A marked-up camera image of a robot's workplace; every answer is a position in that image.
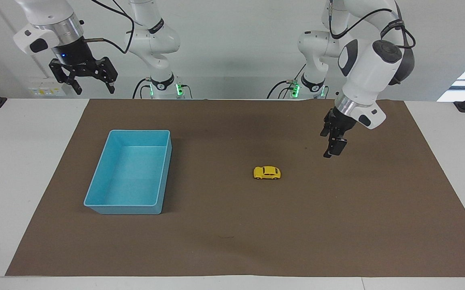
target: brown surface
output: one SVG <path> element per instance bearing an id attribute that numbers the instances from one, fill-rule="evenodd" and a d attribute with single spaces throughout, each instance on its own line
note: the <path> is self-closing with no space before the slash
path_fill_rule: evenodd
<path id="1" fill-rule="evenodd" d="M 465 277 L 465 209 L 404 103 L 380 106 L 327 160 L 331 101 L 91 100 L 6 274 Z M 163 214 L 83 206 L 113 129 L 171 130 Z"/>

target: white table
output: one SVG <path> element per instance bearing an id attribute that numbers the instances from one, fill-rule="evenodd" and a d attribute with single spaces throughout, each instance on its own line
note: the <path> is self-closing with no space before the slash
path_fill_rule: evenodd
<path id="1" fill-rule="evenodd" d="M 465 206 L 465 114 L 407 102 Z M 0 109 L 0 289 L 465 290 L 465 278 L 4 277 L 87 99 L 10 99 Z"/>

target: plastic bin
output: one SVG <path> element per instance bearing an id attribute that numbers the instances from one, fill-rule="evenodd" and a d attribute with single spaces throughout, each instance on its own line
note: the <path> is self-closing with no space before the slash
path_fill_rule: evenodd
<path id="1" fill-rule="evenodd" d="M 112 130 L 84 205 L 102 215 L 160 214 L 171 155 L 168 130 Z"/>

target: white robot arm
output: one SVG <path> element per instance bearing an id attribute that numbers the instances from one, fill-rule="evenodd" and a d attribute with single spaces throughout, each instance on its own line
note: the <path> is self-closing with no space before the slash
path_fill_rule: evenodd
<path id="1" fill-rule="evenodd" d="M 352 27 L 347 29 L 350 15 L 374 25 L 380 31 L 380 39 L 353 39 L 349 34 Z M 338 66 L 347 81 L 334 108 L 326 115 L 321 132 L 321 136 L 330 136 L 324 154 L 330 158 L 341 154 L 347 144 L 343 135 L 357 122 L 374 129 L 385 121 L 386 115 L 376 99 L 388 85 L 400 84 L 413 71 L 411 48 L 415 39 L 406 30 L 399 6 L 393 0 L 330 0 L 322 21 L 330 31 L 306 31 L 299 39 L 299 50 L 307 63 L 299 85 L 301 93 L 317 97 L 328 72 L 321 57 L 338 57 Z M 413 45 L 408 43 L 407 35 L 413 39 Z"/>
<path id="2" fill-rule="evenodd" d="M 165 24 L 155 0 L 129 0 L 136 28 L 129 51 L 140 57 L 150 71 L 151 95 L 155 99 L 183 97 L 178 77 L 163 54 L 174 53 L 181 47 L 179 35 Z"/>
<path id="3" fill-rule="evenodd" d="M 27 54 L 51 48 L 57 58 L 49 66 L 57 81 L 71 85 L 77 94 L 82 88 L 75 77 L 94 77 L 114 92 L 118 72 L 107 57 L 96 60 L 83 37 L 79 21 L 66 0 L 15 0 L 28 19 L 15 36 L 17 46 Z"/>

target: toy car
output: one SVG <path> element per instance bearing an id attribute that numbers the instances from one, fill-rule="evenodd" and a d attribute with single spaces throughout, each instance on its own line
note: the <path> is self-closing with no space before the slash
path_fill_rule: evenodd
<path id="1" fill-rule="evenodd" d="M 254 178 L 277 180 L 281 178 L 281 171 L 273 166 L 256 167 L 254 169 Z"/>

